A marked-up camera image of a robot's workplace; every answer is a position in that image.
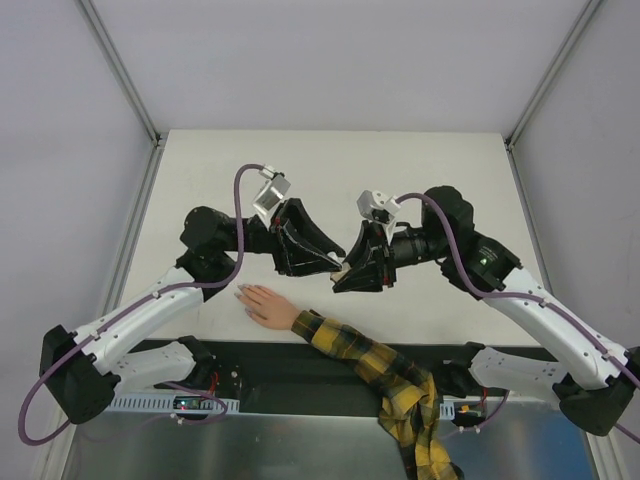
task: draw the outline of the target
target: white table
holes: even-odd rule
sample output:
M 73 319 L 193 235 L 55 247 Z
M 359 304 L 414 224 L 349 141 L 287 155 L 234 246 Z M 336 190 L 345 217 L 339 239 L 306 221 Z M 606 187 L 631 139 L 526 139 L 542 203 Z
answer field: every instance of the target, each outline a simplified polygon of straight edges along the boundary
M 502 138 L 497 134 L 394 132 L 190 131 L 169 135 L 142 225 L 124 299 L 161 276 L 185 250 L 187 213 L 208 205 L 233 216 L 232 182 L 239 166 L 267 163 L 284 171 L 314 222 L 347 252 L 361 218 L 355 205 L 365 189 L 424 192 L 455 186 L 475 208 L 476 228 L 502 242 L 539 277 L 533 246 Z M 243 216 L 264 179 L 242 182 Z M 420 223 L 418 201 L 402 220 Z M 508 318 L 451 286 L 435 264 L 399 270 L 379 294 L 334 294 L 328 274 L 277 275 L 270 255 L 247 255 L 236 282 L 202 308 L 159 329 L 155 338 L 195 335 L 203 340 L 300 341 L 290 332 L 254 324 L 233 296 L 240 283 L 260 283 L 302 308 L 314 308 L 376 340 L 396 343 L 536 345 Z

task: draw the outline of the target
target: gray floor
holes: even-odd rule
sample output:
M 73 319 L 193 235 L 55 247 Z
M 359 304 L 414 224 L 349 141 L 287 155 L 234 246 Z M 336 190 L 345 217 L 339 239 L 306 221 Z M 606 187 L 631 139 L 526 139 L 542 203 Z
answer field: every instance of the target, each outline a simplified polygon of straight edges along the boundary
M 105 438 L 150 416 L 105 413 L 78 430 Z M 439 435 L 451 429 L 443 422 Z M 406 478 L 395 441 L 374 418 L 233 415 L 207 426 L 161 419 L 106 443 L 79 438 L 64 480 Z M 510 402 L 480 435 L 445 445 L 467 480 L 597 478 L 580 431 L 543 404 Z

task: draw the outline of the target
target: sleeve cuff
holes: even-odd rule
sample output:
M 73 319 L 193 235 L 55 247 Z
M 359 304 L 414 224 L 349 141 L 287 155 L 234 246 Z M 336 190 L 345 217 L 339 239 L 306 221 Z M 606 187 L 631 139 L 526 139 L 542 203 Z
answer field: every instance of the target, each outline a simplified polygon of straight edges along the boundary
M 320 325 L 324 322 L 324 318 L 316 316 L 311 312 L 304 310 L 298 315 L 296 321 L 291 326 L 291 331 L 296 335 L 304 338 L 308 343 L 311 343 L 313 336 L 320 328 Z

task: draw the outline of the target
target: metal frame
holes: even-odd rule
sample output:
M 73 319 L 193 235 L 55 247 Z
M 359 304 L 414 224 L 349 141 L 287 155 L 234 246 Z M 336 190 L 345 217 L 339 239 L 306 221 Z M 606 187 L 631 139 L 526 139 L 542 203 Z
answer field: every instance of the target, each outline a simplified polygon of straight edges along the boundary
M 97 312 L 98 316 L 101 316 L 115 308 L 122 296 L 127 272 L 129 270 L 136 242 L 142 227 L 144 213 L 149 202 L 153 183 L 162 158 L 166 135 L 163 136 L 158 132 L 138 90 L 127 72 L 122 58 L 120 57 L 104 22 L 100 18 L 98 11 L 93 4 L 93 1 L 74 1 L 86 20 L 88 28 L 94 35 L 104 55 L 105 61 L 109 65 L 116 81 L 122 89 L 123 95 L 131 105 L 136 117 L 153 144 L 153 152 L 147 162 L 147 168 L 143 180 L 138 188 L 136 200 L 129 215 L 127 228 L 117 253 L 111 280 L 108 288 L 106 289 L 99 311 Z M 545 288 L 550 292 L 553 290 L 545 266 L 544 256 L 540 249 L 537 233 L 538 228 L 530 207 L 526 189 L 523 186 L 523 182 L 518 171 L 517 160 L 513 155 L 513 148 L 517 141 L 522 137 L 522 134 L 526 130 L 533 115 L 542 105 L 544 99 L 547 97 L 556 80 L 560 76 L 563 67 L 571 58 L 576 45 L 583 37 L 588 26 L 596 18 L 597 13 L 601 10 L 601 7 L 605 2 L 606 0 L 588 0 L 586 2 L 549 67 L 544 72 L 542 79 L 536 86 L 533 95 L 529 99 L 526 107 L 516 122 L 512 133 L 507 137 L 505 142 L 505 148 L 512 168 L 513 178 L 522 202 L 522 208 L 531 234 L 534 251 L 542 273 L 542 281 Z M 49 426 L 50 428 L 57 428 L 64 420 L 64 413 L 56 407 Z M 40 456 L 35 465 L 33 478 L 47 480 L 58 480 L 61 478 L 74 432 L 75 427 L 68 428 L 63 435 L 41 449 Z M 594 437 L 592 435 L 586 435 L 586 438 L 593 456 L 596 471 L 602 480 L 627 480 L 630 478 L 626 471 L 624 459 L 622 458 L 614 435 L 609 435 L 608 437 Z
M 513 129 L 513 133 L 507 138 L 507 145 L 509 149 L 512 149 L 516 142 L 522 136 L 522 132 L 529 124 L 529 121 L 533 117 L 542 101 L 546 98 L 547 94 L 553 87 L 555 81 L 558 79 L 563 67 L 571 57 L 571 54 L 575 50 L 576 45 L 583 37 L 587 27 L 591 25 L 596 14 L 600 10 L 600 7 L 604 5 L 607 0 L 589 0 L 582 8 L 582 11 L 578 15 L 578 18 L 571 26 L 569 33 L 562 41 L 558 52 L 544 72 L 542 79 L 536 86 L 533 95 L 529 99 L 527 106 L 518 118 L 516 125 Z
M 136 117 L 155 146 L 160 140 L 160 133 L 155 127 L 147 108 L 144 106 L 142 98 L 133 84 L 124 63 L 122 62 L 122 58 L 120 57 L 113 40 L 111 40 L 111 36 L 104 26 L 93 1 L 75 0 L 75 3 L 86 20 L 89 30 L 91 30 L 91 33 L 94 35 L 100 50 L 102 50 L 111 72 L 122 89 L 123 95 L 131 105 L 131 108 L 133 108 Z

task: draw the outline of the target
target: fingers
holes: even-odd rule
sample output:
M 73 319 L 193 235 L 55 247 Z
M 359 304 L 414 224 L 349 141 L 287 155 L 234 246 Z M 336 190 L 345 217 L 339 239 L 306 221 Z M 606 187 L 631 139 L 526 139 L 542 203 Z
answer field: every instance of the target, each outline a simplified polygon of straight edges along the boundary
M 236 293 L 236 297 L 238 300 L 244 303 L 247 307 L 253 310 L 260 308 L 260 304 L 255 300 L 252 300 L 248 295 L 242 295 L 240 293 Z
M 248 309 L 248 308 L 247 308 L 247 309 L 245 309 L 245 312 L 247 312 L 247 315 L 248 315 L 249 317 L 251 317 L 251 319 L 252 319 L 254 322 L 259 323 L 259 324 L 260 324 L 260 325 L 262 325 L 263 327 L 266 327 L 266 326 L 267 326 L 267 319 L 266 319 L 266 318 L 264 318 L 262 315 L 260 315 L 260 314 L 258 314 L 258 313 L 256 313 L 256 312 L 254 312 L 253 310 L 250 310 L 250 309 Z
M 269 297 L 278 297 L 279 295 L 274 292 L 273 290 L 267 288 L 267 287 L 263 287 L 262 285 L 256 285 L 257 288 L 259 288 L 260 290 L 262 290 L 262 292 L 264 294 L 266 294 Z
M 266 293 L 257 287 L 242 285 L 239 288 L 245 296 L 249 297 L 256 303 L 262 304 L 266 298 L 269 298 Z

